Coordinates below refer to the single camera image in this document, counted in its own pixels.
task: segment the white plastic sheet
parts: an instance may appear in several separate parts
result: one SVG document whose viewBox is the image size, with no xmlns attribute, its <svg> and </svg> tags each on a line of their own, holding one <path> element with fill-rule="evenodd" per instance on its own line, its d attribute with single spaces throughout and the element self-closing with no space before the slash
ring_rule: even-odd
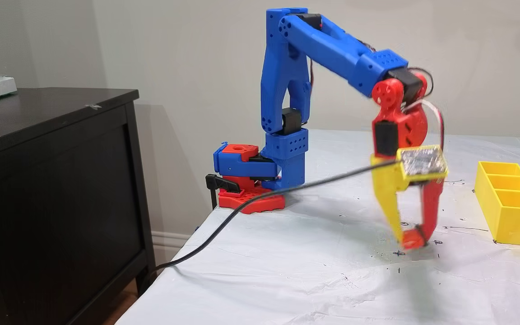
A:
<svg viewBox="0 0 520 325">
<path fill-rule="evenodd" d="M 372 151 L 369 132 L 311 130 L 306 181 L 367 165 Z M 493 243 L 472 192 L 477 161 L 520 164 L 520 139 L 448 136 L 445 153 L 449 182 L 427 247 L 395 254 L 371 176 L 356 176 L 291 195 L 285 210 L 239 214 L 118 325 L 520 324 L 520 246 Z M 403 222 L 419 222 L 418 190 L 399 205 Z M 229 212 L 213 211 L 177 257 Z"/>
</svg>

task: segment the black cable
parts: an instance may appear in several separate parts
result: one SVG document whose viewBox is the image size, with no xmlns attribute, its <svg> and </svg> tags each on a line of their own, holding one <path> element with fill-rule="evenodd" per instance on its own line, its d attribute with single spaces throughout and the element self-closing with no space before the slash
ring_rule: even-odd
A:
<svg viewBox="0 0 520 325">
<path fill-rule="evenodd" d="M 226 220 L 224 220 L 222 222 L 222 224 L 220 224 L 218 226 L 218 228 L 208 237 L 208 239 L 206 239 L 206 241 L 204 241 L 204 243 L 202 243 L 202 245 L 198 246 L 196 249 L 194 249 L 193 251 L 190 251 L 190 253 L 184 255 L 183 257 L 180 257 L 177 260 L 169 261 L 167 263 L 163 263 L 163 264 L 157 265 L 146 276 L 146 281 L 150 281 L 151 276 L 155 272 L 157 272 L 158 270 L 165 269 L 167 267 L 171 267 L 171 266 L 177 265 L 179 263 L 182 263 L 183 261 L 186 261 L 187 259 L 189 259 L 189 258 L 193 257 L 194 255 L 200 253 L 200 251 L 202 251 L 204 248 L 206 248 L 206 246 L 208 246 L 211 243 L 211 241 L 214 240 L 214 238 L 216 238 L 216 236 L 220 233 L 220 231 L 222 231 L 222 229 L 224 229 L 227 226 L 227 224 L 238 214 L 238 212 L 242 211 L 242 209 L 244 209 L 246 206 L 249 206 L 252 202 L 256 202 L 256 201 L 261 200 L 263 198 L 273 197 L 275 195 L 282 195 L 282 194 L 286 194 L 286 193 L 292 193 L 292 192 L 296 192 L 296 191 L 303 190 L 303 189 L 309 189 L 310 187 L 324 185 L 326 183 L 332 183 L 333 181 L 339 181 L 339 180 L 345 179 L 347 177 L 351 177 L 351 176 L 354 176 L 354 175 L 358 175 L 360 173 L 371 171 L 371 170 L 376 169 L 376 168 L 394 165 L 394 164 L 397 164 L 399 162 L 400 162 L 399 160 L 387 160 L 387 161 L 380 162 L 378 164 L 374 164 L 374 165 L 370 165 L 370 166 L 367 166 L 367 167 L 355 169 L 355 170 L 347 172 L 347 173 L 343 173 L 343 174 L 336 175 L 336 176 L 333 176 L 333 177 L 328 177 L 328 178 L 325 178 L 325 179 L 321 179 L 320 181 L 313 181 L 312 183 L 306 183 L 306 184 L 303 184 L 303 185 L 300 185 L 300 186 L 297 186 L 297 187 L 291 187 L 289 189 L 276 190 L 276 191 L 264 193 L 264 194 L 261 194 L 259 196 L 253 197 L 250 200 L 248 200 L 248 201 L 244 202 L 243 204 L 241 204 L 240 206 L 238 206 L 237 208 L 235 208 L 234 211 L 232 211 L 231 214 L 229 214 L 229 216 L 226 218 Z"/>
<path fill-rule="evenodd" d="M 421 68 L 420 66 L 409 66 L 409 70 L 418 70 L 426 74 L 431 79 L 431 90 L 429 90 L 423 97 L 428 97 L 433 93 L 433 89 L 435 89 L 435 81 L 433 80 L 433 75 L 425 70 L 425 68 Z"/>
</svg>

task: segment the cable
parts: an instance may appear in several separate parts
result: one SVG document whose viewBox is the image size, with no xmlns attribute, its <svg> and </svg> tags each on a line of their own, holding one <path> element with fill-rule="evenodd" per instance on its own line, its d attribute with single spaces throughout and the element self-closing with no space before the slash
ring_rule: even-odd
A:
<svg viewBox="0 0 520 325">
<path fill-rule="evenodd" d="M 258 195 L 256 197 L 253 197 L 251 198 L 250 200 L 244 202 L 243 204 L 241 204 L 240 206 L 238 206 L 237 208 L 234 209 L 234 211 L 231 212 L 231 214 L 229 214 L 229 216 L 226 218 L 226 220 L 224 220 L 222 222 L 222 224 L 220 224 L 218 226 L 218 228 L 216 228 L 216 230 L 208 237 L 208 239 L 206 239 L 204 241 L 204 243 L 202 243 L 200 246 L 198 246 L 196 249 L 194 249 L 193 251 L 190 251 L 190 253 L 184 255 L 183 257 L 180 257 L 179 259 L 177 260 L 174 260 L 174 261 L 169 261 L 167 263 L 163 263 L 163 264 L 160 264 L 160 265 L 157 265 L 147 276 L 146 276 L 146 280 L 145 281 L 149 281 L 149 279 L 151 278 L 151 276 L 157 272 L 158 270 L 161 270 L 161 269 L 165 269 L 167 267 L 171 267 L 171 266 L 174 266 L 174 265 L 177 265 L 179 263 L 182 263 L 183 261 L 186 261 L 187 259 L 191 258 L 191 257 L 194 257 L 194 255 L 200 253 L 200 251 L 202 251 L 204 248 L 206 248 L 206 246 L 208 246 L 212 240 L 214 240 L 214 238 L 216 238 L 216 236 L 220 233 L 220 231 L 222 231 L 222 229 L 224 229 L 227 224 L 240 212 L 242 211 L 246 206 L 249 206 L 250 204 L 252 204 L 252 202 L 256 202 L 258 200 L 261 200 L 263 198 L 269 198 L 269 197 L 273 197 L 275 195 L 282 195 L 282 194 L 286 194 L 286 193 L 293 193 L 293 192 L 296 192 L 296 191 L 299 191 L 299 190 L 303 190 L 303 189 L 309 189 L 310 187 L 315 187 L 315 186 L 319 186 L 319 185 L 324 185 L 326 183 L 332 183 L 333 181 L 339 181 L 341 179 L 345 179 L 347 177 L 351 177 L 351 176 L 354 176 L 354 175 L 358 175 L 360 173 L 364 173 L 364 172 L 367 172 L 367 171 L 371 171 L 373 169 L 376 169 L 376 168 L 380 168 L 380 167 L 386 167 L 386 166 L 390 166 L 390 165 L 394 165 L 394 164 L 397 164 L 399 163 L 400 161 L 399 160 L 387 160 L 387 161 L 383 161 L 381 163 L 378 163 L 378 164 L 374 164 L 374 165 L 370 165 L 370 166 L 367 166 L 367 167 L 363 167 L 363 168 L 359 168 L 359 169 L 355 169 L 353 171 L 350 171 L 350 172 L 347 172 L 347 173 L 343 173 L 343 174 L 340 174 L 340 175 L 336 175 L 336 176 L 333 176 L 333 177 L 328 177 L 328 178 L 325 178 L 325 179 L 321 179 L 320 181 L 313 181 L 311 183 L 306 183 L 306 184 L 303 184 L 303 185 L 300 185 L 300 186 L 297 186 L 297 187 L 291 187 L 289 189 L 282 189 L 282 190 L 276 190 L 276 191 L 271 191 L 271 192 L 268 192 L 268 193 L 264 193 L 264 194 L 261 194 L 261 195 Z"/>
<path fill-rule="evenodd" d="M 425 99 L 419 99 L 419 100 L 415 101 L 414 103 L 408 105 L 407 107 L 403 108 L 402 112 L 406 113 L 406 111 L 415 107 L 418 104 L 426 105 L 428 108 L 431 109 L 431 111 L 433 111 L 433 113 L 437 117 L 437 121 L 439 121 L 439 124 L 440 124 L 441 150 L 444 150 L 444 121 L 442 120 L 441 111 L 435 105 L 433 105 L 433 103 L 431 103 L 430 101 L 427 101 Z"/>
<path fill-rule="evenodd" d="M 312 59 L 310 59 L 310 95 L 312 96 L 312 87 L 314 87 L 314 70 L 312 69 Z"/>
<path fill-rule="evenodd" d="M 424 68 L 421 68 L 420 66 L 409 66 L 409 70 L 421 71 L 429 77 L 429 79 L 431 80 L 431 90 L 429 90 L 423 97 L 428 97 L 429 95 L 431 95 L 433 93 L 433 89 L 435 89 L 435 81 L 433 80 L 433 75 Z"/>
</svg>

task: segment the black clamp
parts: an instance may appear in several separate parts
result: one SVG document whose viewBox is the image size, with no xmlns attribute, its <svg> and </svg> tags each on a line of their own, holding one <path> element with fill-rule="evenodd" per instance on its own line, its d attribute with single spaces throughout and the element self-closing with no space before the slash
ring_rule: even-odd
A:
<svg viewBox="0 0 520 325">
<path fill-rule="evenodd" d="M 210 190 L 210 197 L 212 200 L 212 209 L 218 205 L 216 200 L 216 190 L 225 189 L 230 193 L 240 193 L 240 185 L 235 181 L 229 181 L 215 174 L 206 175 L 206 187 Z"/>
</svg>

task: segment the yellow sorting tray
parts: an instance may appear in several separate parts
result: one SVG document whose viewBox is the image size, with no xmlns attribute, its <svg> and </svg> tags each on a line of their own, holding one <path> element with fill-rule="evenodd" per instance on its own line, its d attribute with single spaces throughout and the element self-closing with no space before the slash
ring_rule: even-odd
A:
<svg viewBox="0 0 520 325">
<path fill-rule="evenodd" d="M 520 166 L 479 161 L 475 194 L 493 239 L 520 245 Z"/>
</svg>

